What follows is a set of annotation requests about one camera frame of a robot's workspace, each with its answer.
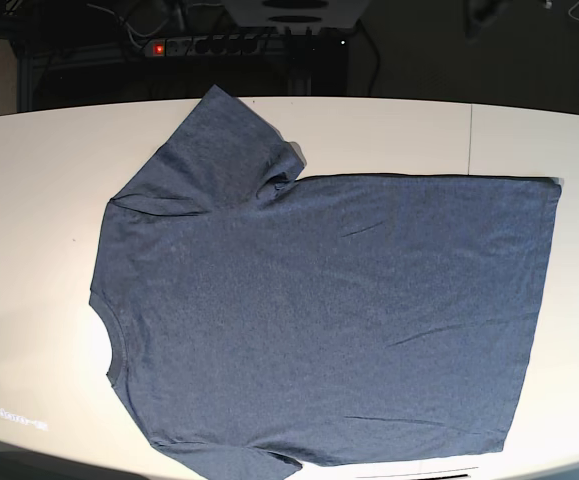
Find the blue grey T-shirt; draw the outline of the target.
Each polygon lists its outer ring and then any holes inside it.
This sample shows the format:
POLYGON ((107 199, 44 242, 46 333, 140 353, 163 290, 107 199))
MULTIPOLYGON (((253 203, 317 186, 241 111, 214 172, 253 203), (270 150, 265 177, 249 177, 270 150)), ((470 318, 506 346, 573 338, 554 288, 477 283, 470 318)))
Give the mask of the blue grey T-shirt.
POLYGON ((215 87, 109 200, 90 304, 142 434, 208 479, 501 451, 559 184, 303 167, 215 87))

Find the black power strip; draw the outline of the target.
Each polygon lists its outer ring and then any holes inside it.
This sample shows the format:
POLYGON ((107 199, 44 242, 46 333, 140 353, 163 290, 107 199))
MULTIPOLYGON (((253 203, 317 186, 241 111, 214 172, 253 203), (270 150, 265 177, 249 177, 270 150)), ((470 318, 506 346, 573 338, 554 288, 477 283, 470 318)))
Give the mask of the black power strip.
POLYGON ((156 38, 143 47, 147 58, 190 58, 263 55, 271 49, 271 38, 262 34, 226 34, 156 38))

